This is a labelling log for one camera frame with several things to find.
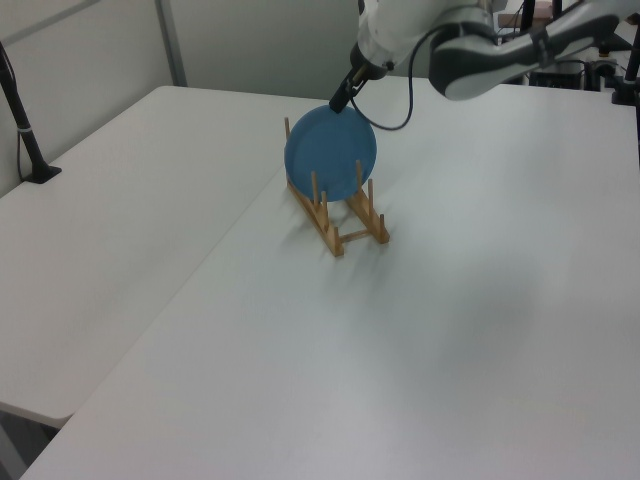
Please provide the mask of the robot gripper body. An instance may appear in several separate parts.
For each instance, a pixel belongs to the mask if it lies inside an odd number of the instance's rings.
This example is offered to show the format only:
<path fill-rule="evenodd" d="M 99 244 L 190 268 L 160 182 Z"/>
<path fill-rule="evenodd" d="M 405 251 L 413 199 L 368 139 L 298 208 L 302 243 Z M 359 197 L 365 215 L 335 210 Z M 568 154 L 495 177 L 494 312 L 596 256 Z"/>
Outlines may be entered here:
<path fill-rule="evenodd" d="M 363 9 L 350 61 L 352 80 L 378 80 L 406 59 L 406 12 Z"/>

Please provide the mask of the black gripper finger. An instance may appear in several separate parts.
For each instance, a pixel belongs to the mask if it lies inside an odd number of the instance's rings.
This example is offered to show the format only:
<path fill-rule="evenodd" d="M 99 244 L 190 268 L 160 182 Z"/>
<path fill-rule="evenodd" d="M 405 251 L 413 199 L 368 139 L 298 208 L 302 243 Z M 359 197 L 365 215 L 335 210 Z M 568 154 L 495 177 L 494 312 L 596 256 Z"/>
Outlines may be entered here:
<path fill-rule="evenodd" d="M 353 89 L 352 77 L 348 74 L 340 83 L 337 90 L 329 101 L 329 107 L 332 111 L 343 111 L 349 104 Z"/>
<path fill-rule="evenodd" d="M 346 79 L 346 104 L 349 105 L 360 90 L 369 81 L 369 67 L 363 64 L 359 67 L 353 67 L 347 75 Z"/>

